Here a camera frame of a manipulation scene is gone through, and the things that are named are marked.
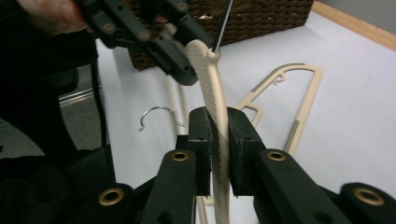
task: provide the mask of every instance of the floor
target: floor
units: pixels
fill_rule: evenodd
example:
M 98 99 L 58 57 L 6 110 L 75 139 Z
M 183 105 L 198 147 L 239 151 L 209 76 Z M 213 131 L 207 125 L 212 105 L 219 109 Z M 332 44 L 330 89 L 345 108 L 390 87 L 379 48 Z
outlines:
M 94 149 L 100 143 L 100 125 L 92 98 L 91 69 L 78 69 L 78 88 L 60 97 L 64 122 L 78 149 Z M 12 125 L 0 120 L 0 159 L 43 155 L 37 145 Z

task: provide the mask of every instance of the black cable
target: black cable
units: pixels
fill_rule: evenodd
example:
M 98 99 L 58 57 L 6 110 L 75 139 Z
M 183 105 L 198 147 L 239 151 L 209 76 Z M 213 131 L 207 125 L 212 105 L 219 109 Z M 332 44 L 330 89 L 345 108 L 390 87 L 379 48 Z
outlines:
M 106 140 L 107 140 L 106 116 L 99 90 L 99 67 L 97 61 L 91 63 L 91 79 L 92 79 L 93 98 L 95 99 L 96 107 L 98 108 L 98 113 L 99 113 L 101 138 L 102 138 L 101 143 L 102 143 L 102 147 L 104 147 L 106 145 Z

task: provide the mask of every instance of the hanger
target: hanger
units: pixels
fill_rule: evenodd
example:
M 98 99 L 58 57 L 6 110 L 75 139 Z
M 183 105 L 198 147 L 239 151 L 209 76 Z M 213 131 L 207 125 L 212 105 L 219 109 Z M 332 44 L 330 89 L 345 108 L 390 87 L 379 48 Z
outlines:
M 263 79 L 253 90 L 239 102 L 237 105 L 234 105 L 233 108 L 242 110 L 243 108 L 248 108 L 254 110 L 256 115 L 254 116 L 251 123 L 254 127 L 257 126 L 259 120 L 262 116 L 262 109 L 259 105 L 255 105 L 252 101 L 264 91 L 271 83 L 277 84 L 286 79 L 285 73 L 292 70 L 307 70 L 312 71 L 314 73 L 309 87 L 306 91 L 303 103 L 300 106 L 300 110 L 297 113 L 296 118 L 294 119 L 293 125 L 291 126 L 291 130 L 289 133 L 288 140 L 286 141 L 286 146 L 284 148 L 285 151 L 289 152 L 290 155 L 294 156 L 296 152 L 296 148 L 300 141 L 301 135 L 303 133 L 303 129 L 306 123 L 306 119 L 309 114 L 309 110 L 314 102 L 315 96 L 318 91 L 318 86 L 320 84 L 322 78 L 322 71 L 319 67 L 310 64 L 304 63 L 288 63 L 279 66 L 275 70 L 273 70 L 265 79 Z

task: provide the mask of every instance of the hole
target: hole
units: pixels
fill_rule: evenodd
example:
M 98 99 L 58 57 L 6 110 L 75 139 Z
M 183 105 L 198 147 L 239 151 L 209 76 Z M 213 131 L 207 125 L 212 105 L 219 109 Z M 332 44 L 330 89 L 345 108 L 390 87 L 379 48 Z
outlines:
M 285 155 L 283 155 L 280 152 L 275 152 L 275 151 L 269 152 L 267 154 L 267 156 L 269 159 L 271 159 L 273 161 L 283 161 L 286 159 Z
M 119 194 L 117 192 L 109 192 L 106 196 L 106 200 L 115 200 L 117 197 L 119 197 Z
M 355 197 L 362 202 L 373 206 L 381 206 L 385 203 L 384 199 L 379 194 L 370 189 L 354 189 L 353 193 L 355 194 Z
M 161 224 L 171 224 L 173 223 L 174 219 L 175 216 L 169 211 L 164 211 L 158 216 L 158 222 Z
M 124 196 L 123 190 L 120 188 L 107 189 L 99 196 L 99 204 L 102 206 L 111 206 L 119 203 Z
M 189 158 L 189 154 L 185 152 L 176 152 L 172 155 L 174 161 L 186 161 Z
M 332 224 L 332 217 L 323 212 L 315 212 L 314 218 L 321 224 Z

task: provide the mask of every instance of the thin metal rod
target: thin metal rod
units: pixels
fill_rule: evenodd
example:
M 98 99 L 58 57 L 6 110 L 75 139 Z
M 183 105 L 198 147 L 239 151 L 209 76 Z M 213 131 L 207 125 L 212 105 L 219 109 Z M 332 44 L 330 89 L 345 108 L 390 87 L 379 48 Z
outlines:
M 139 131 L 140 131 L 140 132 L 142 132 L 143 129 L 145 129 L 145 125 L 144 125 L 144 123 L 143 123 L 143 120 L 145 119 L 145 116 L 146 116 L 150 111 L 153 111 L 153 110 L 156 110 L 156 109 L 167 110 L 167 111 L 169 111 L 169 112 L 172 114 L 172 110 L 169 109 L 169 108 L 166 107 L 166 106 L 154 106 L 154 107 L 148 109 L 145 113 L 143 113 L 142 117 L 140 118 L 140 128 L 139 128 Z M 174 117 L 174 121 L 175 121 L 175 123 L 176 123 L 177 125 L 179 125 L 179 126 L 184 126 L 184 123 L 176 121 L 175 117 Z
M 225 25 L 227 24 L 228 16 L 230 15 L 232 5 L 233 5 L 233 0 L 228 0 L 219 25 L 218 36 L 216 36 L 215 44 L 212 49 L 213 52 L 219 52 L 220 42 L 224 34 Z

